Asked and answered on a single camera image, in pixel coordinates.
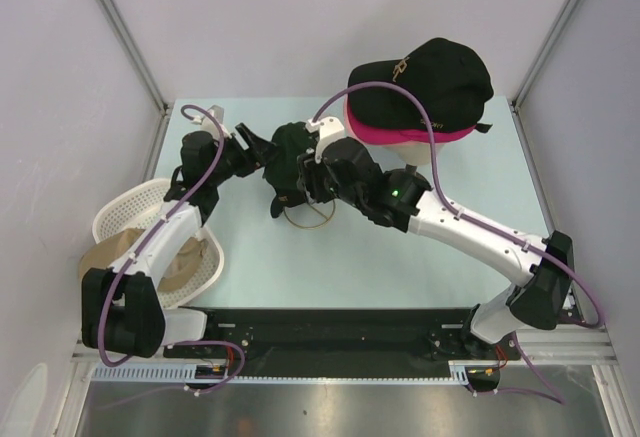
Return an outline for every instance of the black cloth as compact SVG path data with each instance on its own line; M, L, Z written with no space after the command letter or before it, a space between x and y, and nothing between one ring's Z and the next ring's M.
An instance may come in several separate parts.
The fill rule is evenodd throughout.
M434 132L474 127L485 102L493 97L491 77L478 54L440 37L402 60L364 64L349 76L350 86L371 81L393 83L411 92L425 107ZM426 128L414 105L393 90L362 89L348 99L353 116L365 125L390 130Z

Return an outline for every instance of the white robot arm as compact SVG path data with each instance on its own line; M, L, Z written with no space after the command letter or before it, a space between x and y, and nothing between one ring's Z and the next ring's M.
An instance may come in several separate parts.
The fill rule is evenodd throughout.
M468 333L481 342L495 344L524 325L555 328L570 279L527 248L545 249L572 266L572 242L568 236L554 232L545 239L511 229L449 200L454 214L421 177L402 170L382 174L362 144L345 137L339 119L310 120L306 126L309 132L318 134L313 159L301 165L301 173L307 175L303 180L310 199L339 197L378 225L436 239L484 262L511 282L491 301L473 310L467 322ZM314 172L322 175L315 170L319 165L328 171L314 180ZM461 218L462 214L517 235L526 245L518 246Z
M221 112L214 107L217 118ZM264 167L276 146L242 124L236 130L247 148L221 124L219 131L209 121L194 121L202 124L202 130L184 137L182 165L174 172L155 221L109 268L90 269L82 280L82 341L87 347L100 347L102 331L106 350L151 357L161 346L200 340L205 332L204 312L162 309L156 289L173 258L211 215L219 200L218 186L233 176L245 177ZM217 165L213 166L219 150ZM117 278L114 301L124 297L124 305L109 302L103 326L105 301Z

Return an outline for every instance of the gray wall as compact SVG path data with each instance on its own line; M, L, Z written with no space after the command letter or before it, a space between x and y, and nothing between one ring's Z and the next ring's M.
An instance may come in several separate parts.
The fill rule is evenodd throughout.
M522 108L543 187L640 404L640 0L583 0Z
M142 179L159 116L95 0L0 0L0 21L0 422L42 362L40 436L80 330L91 222Z
M356 65L401 58L435 36L475 49L496 94L512 95L564 0L116 2L174 100L332 95Z

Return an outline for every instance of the light blue table surface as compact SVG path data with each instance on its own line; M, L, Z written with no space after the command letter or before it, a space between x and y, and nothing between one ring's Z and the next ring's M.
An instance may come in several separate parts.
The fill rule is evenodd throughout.
M175 103L156 177L170 177L180 164L181 138L197 130L180 115L194 103L225 109L228 129L244 122L271 138L286 122L306 120L325 98L188 99ZM342 117L341 104L332 115ZM505 225L546 235L542 211L504 97L486 105L486 134L473 132L438 155L445 193L463 206ZM392 153L373 148L384 170L403 167ZM432 180L431 167L419 170ZM333 220L318 230L300 230L284 216L273 220L273 189L262 171L234 178L220 188L220 202L207 225L218 238L225 267L219 280L193 301L211 307L436 308L467 307L491 299L509 282L484 264L425 237L377 227L338 202ZM330 206L323 207L330 211ZM317 223L308 208L291 211L297 221Z

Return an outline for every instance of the black baseball cap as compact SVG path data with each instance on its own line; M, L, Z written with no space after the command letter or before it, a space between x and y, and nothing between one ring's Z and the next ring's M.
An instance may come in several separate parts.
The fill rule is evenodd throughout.
M276 196L271 202L271 217L278 217L285 207L296 207L306 202L298 189L298 156L307 149L315 149L315 137L307 132L304 122L292 122L276 129L271 141L278 153L264 168L263 178L273 187Z
M484 104L493 97L491 77L482 59L469 47L438 37L400 60L356 67L349 85L382 81L411 92L424 106L434 132L453 133L475 127ZM350 113L359 122L388 130L425 130L420 113L404 96L384 88L362 89L348 97Z

